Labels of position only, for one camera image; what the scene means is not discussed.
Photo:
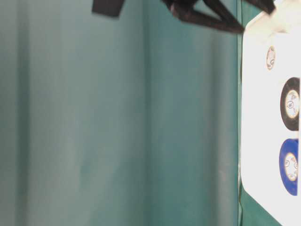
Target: green fabric backdrop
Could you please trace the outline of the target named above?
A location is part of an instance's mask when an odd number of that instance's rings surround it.
[[[237,37],[91,4],[0,1],[1,225],[237,225]]]

